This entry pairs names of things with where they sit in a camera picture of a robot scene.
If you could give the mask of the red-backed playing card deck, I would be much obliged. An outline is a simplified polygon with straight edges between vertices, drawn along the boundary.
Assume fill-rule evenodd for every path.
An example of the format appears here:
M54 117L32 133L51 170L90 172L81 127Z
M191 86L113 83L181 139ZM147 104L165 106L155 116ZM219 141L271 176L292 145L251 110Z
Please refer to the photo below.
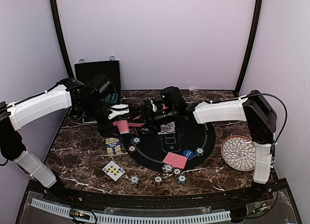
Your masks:
M129 133L129 125L127 120L119 120L113 122L113 125L118 128L120 134L127 134Z

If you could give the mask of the red card deck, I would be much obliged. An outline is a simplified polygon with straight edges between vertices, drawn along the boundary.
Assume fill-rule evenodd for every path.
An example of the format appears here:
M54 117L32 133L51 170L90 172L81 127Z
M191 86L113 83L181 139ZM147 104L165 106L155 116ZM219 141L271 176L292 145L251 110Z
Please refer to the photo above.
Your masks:
M109 156L119 155L122 153L121 144L117 138L106 138L106 149Z

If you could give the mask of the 50 chips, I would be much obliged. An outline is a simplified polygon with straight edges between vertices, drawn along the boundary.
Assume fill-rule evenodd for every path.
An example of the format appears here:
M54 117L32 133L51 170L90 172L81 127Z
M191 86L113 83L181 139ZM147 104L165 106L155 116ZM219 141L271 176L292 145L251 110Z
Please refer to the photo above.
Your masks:
M201 147L196 148L196 156L201 157L204 155L204 149Z
M137 145L141 142L141 138L138 136L135 136L131 139L131 144Z

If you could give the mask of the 100 chips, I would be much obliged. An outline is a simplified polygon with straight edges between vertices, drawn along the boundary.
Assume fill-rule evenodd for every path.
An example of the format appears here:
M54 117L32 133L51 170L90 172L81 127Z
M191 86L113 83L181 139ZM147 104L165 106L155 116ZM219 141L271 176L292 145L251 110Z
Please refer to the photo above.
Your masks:
M131 145L131 146L128 147L128 151L130 153L134 153L134 152L136 152L136 147L134 145Z
M180 169L180 168L174 168L174 169L173 169L173 173L174 173L175 175L180 175L180 174L182 173L182 169Z

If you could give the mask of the blue chip stack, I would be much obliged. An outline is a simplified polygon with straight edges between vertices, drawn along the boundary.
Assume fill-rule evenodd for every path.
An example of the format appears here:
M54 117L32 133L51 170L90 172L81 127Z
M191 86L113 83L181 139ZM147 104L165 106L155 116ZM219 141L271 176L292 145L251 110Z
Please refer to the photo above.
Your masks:
M138 175L132 175L132 176L130 177L130 179L129 179L129 182L130 182L131 184L136 185L136 184L138 184L138 183L140 182L140 177L139 177Z

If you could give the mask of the blue small blind button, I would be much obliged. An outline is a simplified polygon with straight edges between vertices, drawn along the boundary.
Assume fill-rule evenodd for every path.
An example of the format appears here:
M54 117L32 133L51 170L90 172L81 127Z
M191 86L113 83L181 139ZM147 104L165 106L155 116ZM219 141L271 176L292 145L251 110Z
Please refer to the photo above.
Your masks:
M195 156L194 152L190 149L186 149L184 152L183 152L183 156L187 157L188 159L191 159Z

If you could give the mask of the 10 chips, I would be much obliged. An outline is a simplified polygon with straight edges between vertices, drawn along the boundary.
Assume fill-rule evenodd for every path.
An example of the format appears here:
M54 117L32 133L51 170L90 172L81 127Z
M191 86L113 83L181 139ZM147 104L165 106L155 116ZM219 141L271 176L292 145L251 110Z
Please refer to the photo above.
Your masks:
M164 164L164 165L162 166L162 171L163 171L164 173L172 173L172 172L173 172L173 166L170 165L170 164Z

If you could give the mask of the orange 100 chip stack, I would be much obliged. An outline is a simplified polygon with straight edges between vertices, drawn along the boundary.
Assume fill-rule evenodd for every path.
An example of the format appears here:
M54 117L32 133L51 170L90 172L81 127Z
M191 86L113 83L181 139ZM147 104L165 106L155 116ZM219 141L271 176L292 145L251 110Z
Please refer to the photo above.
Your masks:
M156 176L155 178L154 178L154 181L156 182L156 183L161 183L162 182L162 177L161 176Z

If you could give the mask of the green-blue 50 chip stack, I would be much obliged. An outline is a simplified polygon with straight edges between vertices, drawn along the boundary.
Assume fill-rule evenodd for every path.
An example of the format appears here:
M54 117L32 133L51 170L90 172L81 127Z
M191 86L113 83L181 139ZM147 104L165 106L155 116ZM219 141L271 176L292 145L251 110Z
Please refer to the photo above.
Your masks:
M186 184L187 183L187 176L184 174L180 174L177 176L176 181L180 185Z

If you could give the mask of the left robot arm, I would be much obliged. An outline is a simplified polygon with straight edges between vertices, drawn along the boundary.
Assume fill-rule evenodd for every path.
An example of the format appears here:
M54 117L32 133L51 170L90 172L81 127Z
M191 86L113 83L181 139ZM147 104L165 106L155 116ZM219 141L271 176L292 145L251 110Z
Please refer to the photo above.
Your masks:
M99 124L111 124L118 115L129 108L122 104L104 101L104 92L112 86L103 75L95 83L86 85L77 79L66 78L52 88L18 102L0 104L0 153L7 161L15 162L29 175L49 189L49 194L58 203L68 199L68 191L61 180L23 144L18 133L27 124L58 110L81 109Z

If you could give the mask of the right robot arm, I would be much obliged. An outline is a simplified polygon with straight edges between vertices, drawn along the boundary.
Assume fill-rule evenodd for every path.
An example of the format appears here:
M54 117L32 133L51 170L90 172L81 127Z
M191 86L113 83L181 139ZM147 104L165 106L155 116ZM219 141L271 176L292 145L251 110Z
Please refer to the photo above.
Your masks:
M161 101L145 100L144 104L132 110L130 120L143 123L147 128L158 129L171 121L206 124L225 121L243 121L248 125L251 139L256 148L253 182L247 197L257 202L266 193L275 148L281 135L276 132L277 114L266 97L277 96L252 90L248 95L222 100L208 100L188 104L177 87L167 87L160 92Z

